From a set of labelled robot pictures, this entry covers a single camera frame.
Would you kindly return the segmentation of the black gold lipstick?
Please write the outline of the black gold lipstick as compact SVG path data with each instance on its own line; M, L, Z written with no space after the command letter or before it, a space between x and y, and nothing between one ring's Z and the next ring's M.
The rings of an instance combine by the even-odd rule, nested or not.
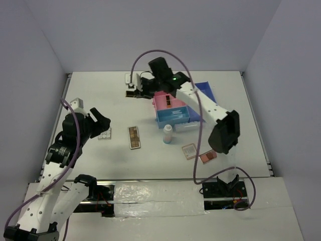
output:
M136 98L137 93L135 91L126 91L125 97Z
M170 95L166 95L166 107L172 108L172 98Z

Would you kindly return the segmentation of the silver white pan palette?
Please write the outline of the silver white pan palette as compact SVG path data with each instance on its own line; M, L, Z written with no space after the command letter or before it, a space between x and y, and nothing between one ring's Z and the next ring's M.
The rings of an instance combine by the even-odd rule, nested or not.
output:
M98 138L98 140L110 140L111 139L111 127L108 130L102 132L97 138Z

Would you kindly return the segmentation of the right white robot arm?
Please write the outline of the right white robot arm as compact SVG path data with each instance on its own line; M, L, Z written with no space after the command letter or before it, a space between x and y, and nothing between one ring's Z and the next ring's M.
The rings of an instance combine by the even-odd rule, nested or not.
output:
M200 116L200 122L206 122L212 127L208 138L209 146L218 154L229 154L238 144L240 137L239 113L224 109L201 92L196 87L189 70L173 73L163 57L153 59L148 65L153 78L133 80L136 66L133 63L126 96L152 99L157 92L163 91L184 102Z

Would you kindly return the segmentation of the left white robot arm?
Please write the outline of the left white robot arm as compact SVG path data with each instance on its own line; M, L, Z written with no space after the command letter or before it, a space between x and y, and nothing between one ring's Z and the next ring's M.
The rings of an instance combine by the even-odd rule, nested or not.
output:
M65 116L62 130L48 149L36 194L23 203L27 209L18 222L6 224L5 240L58 240L80 202L97 197L97 180L90 175L78 175L65 194L61 189L82 155L83 146L108 130L110 122L96 108L86 113L76 107Z

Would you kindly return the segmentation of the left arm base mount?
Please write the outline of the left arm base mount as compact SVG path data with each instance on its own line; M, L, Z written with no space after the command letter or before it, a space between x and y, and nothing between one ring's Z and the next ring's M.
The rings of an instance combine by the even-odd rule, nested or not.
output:
M114 185L97 185L91 197L82 201L74 213L99 213L102 217L115 217Z

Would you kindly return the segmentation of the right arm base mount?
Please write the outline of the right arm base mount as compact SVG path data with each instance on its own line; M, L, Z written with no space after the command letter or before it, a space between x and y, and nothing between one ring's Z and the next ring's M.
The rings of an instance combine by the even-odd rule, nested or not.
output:
M238 176L225 183L217 177L215 182L205 182L199 190L204 199L205 210L244 209L249 206L245 183Z

